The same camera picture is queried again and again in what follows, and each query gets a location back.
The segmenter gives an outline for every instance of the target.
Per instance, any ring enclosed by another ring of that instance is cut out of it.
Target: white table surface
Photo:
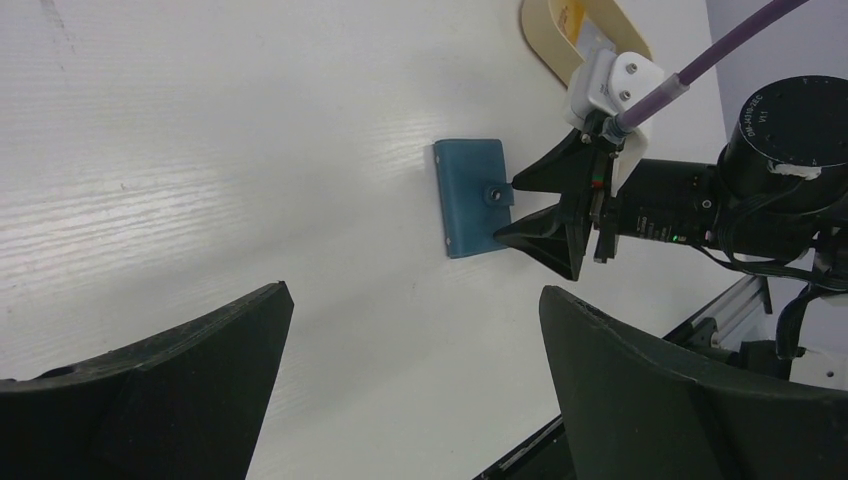
[[[710,42],[702,0],[621,4],[669,71]],[[568,132],[518,6],[4,2],[0,378],[285,280],[251,478],[479,473],[557,413],[544,285],[663,334],[736,278],[629,239],[577,284],[514,251],[446,258],[428,146],[500,138],[512,175]],[[714,161],[721,118],[710,73],[656,118],[649,155]],[[514,218],[553,199],[517,201]]]

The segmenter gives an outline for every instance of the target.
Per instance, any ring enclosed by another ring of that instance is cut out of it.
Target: white mount bracket
[[[610,50],[598,50],[571,77],[566,94],[566,120],[583,130],[592,111],[622,113],[658,87],[664,78],[663,69],[638,53],[617,55]],[[613,196],[648,150],[651,124],[651,120],[646,121],[627,137],[624,150],[613,164],[610,186]]]

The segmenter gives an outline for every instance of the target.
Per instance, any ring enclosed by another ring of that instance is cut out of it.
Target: black cable
[[[777,357],[791,360],[798,356],[798,344],[801,341],[801,326],[807,305],[813,300],[828,296],[828,291],[814,285],[807,285],[798,296],[786,305],[777,319],[775,344]]]
[[[842,292],[848,290],[848,280],[835,277],[827,277],[820,273],[813,273],[797,268],[787,267],[785,263],[775,262],[745,262],[736,258],[734,252],[734,238],[736,228],[751,214],[768,205],[794,193],[803,183],[800,178],[792,179],[783,192],[776,194],[761,194],[749,197],[739,203],[735,208],[724,214],[724,218],[717,226],[716,234],[719,248],[727,256],[728,262],[722,262],[710,255],[713,261],[732,270],[756,275],[761,277],[789,278],[815,285],[825,290]]]
[[[706,248],[704,248],[704,247],[701,247],[701,246],[698,246],[698,245],[694,245],[692,248],[694,248],[695,250],[697,250],[697,251],[699,251],[699,252],[703,253],[704,255],[706,255],[707,257],[709,257],[709,258],[710,258],[710,260],[714,261],[715,263],[719,264],[720,266],[722,266],[722,267],[724,267],[724,268],[726,268],[726,269],[728,269],[728,270],[733,270],[733,271],[735,271],[735,272],[738,272],[738,271],[739,271],[739,270],[737,270],[737,269],[736,269],[736,267],[734,267],[734,266],[733,266],[730,262],[725,262],[724,260],[720,260],[720,259],[716,258],[716,256],[715,256],[715,255],[713,255],[712,253],[710,253],[710,252],[709,252]]]

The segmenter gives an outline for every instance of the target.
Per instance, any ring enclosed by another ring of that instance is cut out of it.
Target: purple cable
[[[654,89],[654,91],[649,93],[632,108],[619,114],[613,123],[625,134],[632,132],[645,120],[654,116],[654,114],[674,101],[675,98],[685,93],[692,82],[706,73],[707,70],[714,67],[715,64],[730,54],[730,52],[736,50],[740,45],[750,40],[751,37],[808,1],[773,0],[713,44],[713,46],[699,55],[686,68],[681,70],[680,73],[672,75],[671,78]]]

